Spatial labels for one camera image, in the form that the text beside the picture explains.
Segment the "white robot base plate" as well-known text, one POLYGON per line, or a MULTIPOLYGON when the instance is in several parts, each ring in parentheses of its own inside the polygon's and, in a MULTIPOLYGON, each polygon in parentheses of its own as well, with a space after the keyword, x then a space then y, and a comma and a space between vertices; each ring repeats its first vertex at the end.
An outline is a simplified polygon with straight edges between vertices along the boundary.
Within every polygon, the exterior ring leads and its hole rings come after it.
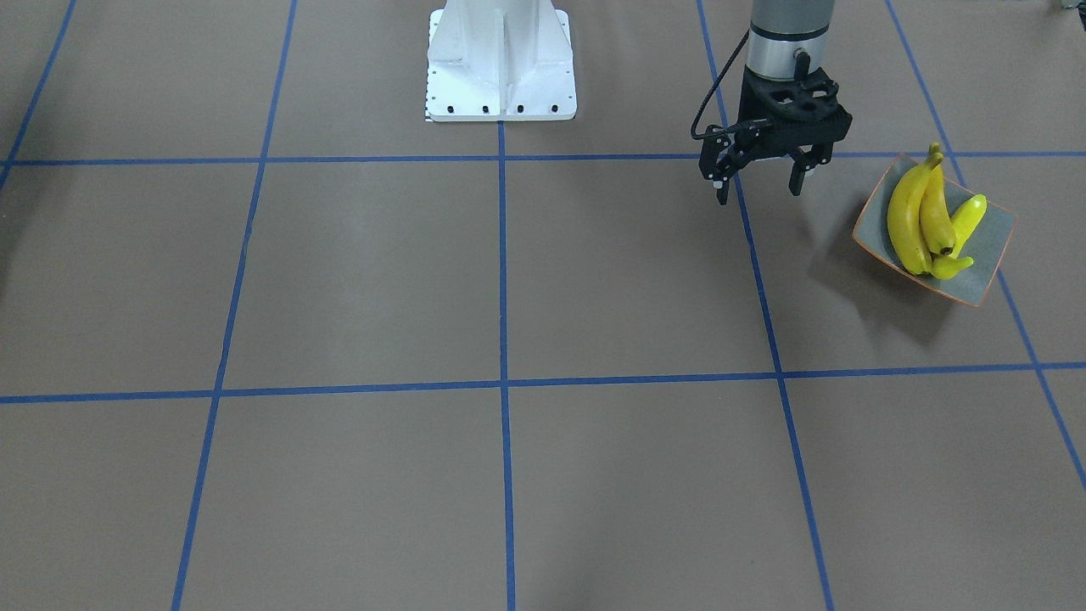
POLYGON ((426 120, 572 120, 574 47, 551 1, 447 1, 429 15, 426 120))

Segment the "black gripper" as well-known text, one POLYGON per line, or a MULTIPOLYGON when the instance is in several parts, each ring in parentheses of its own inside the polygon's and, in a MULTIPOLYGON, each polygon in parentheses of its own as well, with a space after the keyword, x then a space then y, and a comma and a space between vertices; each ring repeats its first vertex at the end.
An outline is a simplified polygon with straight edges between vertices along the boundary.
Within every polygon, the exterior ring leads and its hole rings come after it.
POLYGON ((804 179, 831 162, 835 144, 853 128, 853 113, 837 99, 839 85, 826 71, 801 80, 768 80, 743 71, 736 123, 710 125, 698 135, 698 169, 714 183, 719 205, 727 205, 731 182, 755 161, 788 158, 788 189, 801 194, 804 179))

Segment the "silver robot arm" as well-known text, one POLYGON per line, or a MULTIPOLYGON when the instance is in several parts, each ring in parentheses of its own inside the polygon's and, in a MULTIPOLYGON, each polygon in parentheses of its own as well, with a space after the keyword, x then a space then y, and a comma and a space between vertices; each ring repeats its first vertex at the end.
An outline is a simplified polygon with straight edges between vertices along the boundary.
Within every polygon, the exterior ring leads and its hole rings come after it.
POLYGON ((728 204, 734 177, 765 160, 791 160, 788 189, 798 196, 807 174, 830 163, 835 144, 853 128, 853 115, 838 99, 839 84, 823 65, 834 5, 753 1, 747 31, 691 122, 691 139, 700 143, 698 169, 719 205, 728 204), (746 58, 736 119, 699 131, 703 111, 741 51, 746 58))

